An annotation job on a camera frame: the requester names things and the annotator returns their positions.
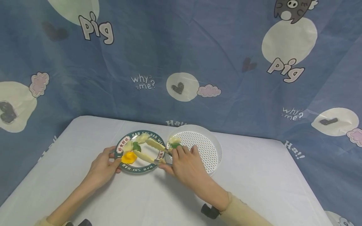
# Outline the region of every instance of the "green leaf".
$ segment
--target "green leaf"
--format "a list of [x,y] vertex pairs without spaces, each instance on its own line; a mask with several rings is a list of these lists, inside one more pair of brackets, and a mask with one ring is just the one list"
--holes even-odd
[[170,144],[170,146],[172,148],[177,148],[177,146],[181,146],[181,144],[180,143],[173,143],[173,144]]
[[133,150],[141,152],[141,146],[138,144],[138,142],[133,142]]

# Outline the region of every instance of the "pink cloud print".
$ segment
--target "pink cloud print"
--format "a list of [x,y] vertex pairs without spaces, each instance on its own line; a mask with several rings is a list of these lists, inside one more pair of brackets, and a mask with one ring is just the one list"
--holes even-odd
[[357,144],[358,147],[362,148],[362,130],[359,128],[355,128],[352,131],[349,131],[347,133],[347,136],[349,137],[349,140]]
[[29,90],[33,97],[38,98],[44,95],[46,85],[49,83],[49,75],[48,73],[40,73],[38,72],[36,75],[34,74],[31,77],[31,84],[29,86]]
[[220,94],[221,90],[217,86],[212,86],[211,84],[200,86],[197,91],[197,95],[202,97],[217,97]]

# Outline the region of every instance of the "white circle print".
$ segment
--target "white circle print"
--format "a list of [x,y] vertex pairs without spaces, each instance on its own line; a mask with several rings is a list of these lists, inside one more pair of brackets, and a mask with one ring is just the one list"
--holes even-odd
[[0,82],[0,128],[19,133],[37,106],[29,87],[18,82]]
[[200,84],[189,73],[180,72],[170,75],[166,82],[168,94],[178,101],[187,102],[197,96]]
[[329,220],[332,222],[333,226],[354,226],[352,222],[345,219],[344,217],[339,216],[336,213],[330,211],[325,211],[325,213],[327,214]]
[[312,126],[321,133],[338,137],[357,128],[359,118],[353,111],[337,107],[322,112],[312,122]]
[[308,18],[303,17],[295,24],[279,21],[266,33],[261,50],[270,63],[280,58],[285,64],[296,59],[297,64],[312,51],[317,37],[317,28]]
[[91,20],[89,13],[93,12],[99,16],[98,0],[48,0],[53,8],[65,19],[79,25],[79,16]]

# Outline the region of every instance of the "dark heart print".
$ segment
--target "dark heart print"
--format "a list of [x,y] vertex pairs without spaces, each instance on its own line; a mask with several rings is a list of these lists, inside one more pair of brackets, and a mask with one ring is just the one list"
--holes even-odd
[[177,86],[172,85],[171,88],[173,91],[181,95],[184,90],[184,84],[182,82],[179,82]]
[[241,69],[241,72],[254,70],[257,65],[257,63],[251,63],[251,58],[247,57],[243,62],[243,68]]
[[320,120],[319,123],[322,124],[322,125],[330,125],[330,124],[333,124],[333,123],[336,123],[338,122],[338,118],[334,118],[334,119],[323,119],[323,120]]
[[59,41],[64,40],[68,37],[68,32],[64,28],[56,29],[51,23],[49,22],[42,22],[42,27],[46,35],[52,41]]
[[6,101],[1,101],[0,102],[0,110],[3,112],[0,115],[0,119],[5,123],[5,124],[10,124],[12,123],[15,119],[16,119],[16,113],[15,110],[13,108],[13,106]]

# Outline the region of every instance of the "beige sleeve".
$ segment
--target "beige sleeve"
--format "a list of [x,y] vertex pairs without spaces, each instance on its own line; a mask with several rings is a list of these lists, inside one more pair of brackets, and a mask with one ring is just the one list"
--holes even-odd
[[229,205],[220,218],[230,226],[272,226],[247,204],[229,192]]
[[41,221],[38,221],[34,226],[54,226],[52,224],[49,224],[47,222],[46,218],[47,217],[44,217]]

